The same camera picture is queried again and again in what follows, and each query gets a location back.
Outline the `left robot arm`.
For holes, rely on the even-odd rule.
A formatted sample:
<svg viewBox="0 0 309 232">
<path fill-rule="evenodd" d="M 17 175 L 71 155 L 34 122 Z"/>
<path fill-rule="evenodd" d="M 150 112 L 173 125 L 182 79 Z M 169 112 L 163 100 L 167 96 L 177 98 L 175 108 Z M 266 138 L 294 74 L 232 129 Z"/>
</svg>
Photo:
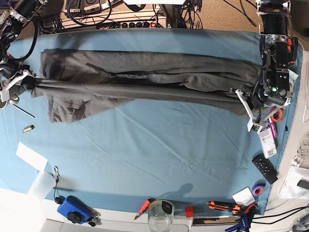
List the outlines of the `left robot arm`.
<svg viewBox="0 0 309 232">
<path fill-rule="evenodd" d="M 257 0 L 257 14 L 261 17 L 260 54 L 262 74 L 252 92 L 254 106 L 283 107 L 288 104 L 292 88 L 289 66 L 296 61 L 298 39 L 288 33 L 291 23 L 289 0 Z"/>
</svg>

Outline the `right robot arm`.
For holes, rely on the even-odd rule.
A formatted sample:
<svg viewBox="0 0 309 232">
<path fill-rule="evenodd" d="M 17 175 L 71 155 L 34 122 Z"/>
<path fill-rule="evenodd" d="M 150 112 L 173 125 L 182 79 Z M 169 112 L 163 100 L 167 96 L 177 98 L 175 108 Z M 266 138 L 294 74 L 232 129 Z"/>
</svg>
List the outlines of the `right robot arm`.
<svg viewBox="0 0 309 232">
<path fill-rule="evenodd" d="M 30 70 L 28 65 L 22 63 L 30 57 L 35 48 L 39 33 L 35 14 L 46 3 L 46 0 L 10 0 L 8 2 L 10 9 L 0 16 L 0 76 L 10 80 L 11 84 L 20 85 L 28 90 L 36 87 L 36 74 Z M 25 56 L 14 58 L 7 53 L 7 50 L 27 26 L 24 23 L 25 20 L 34 24 L 33 41 Z"/>
</svg>

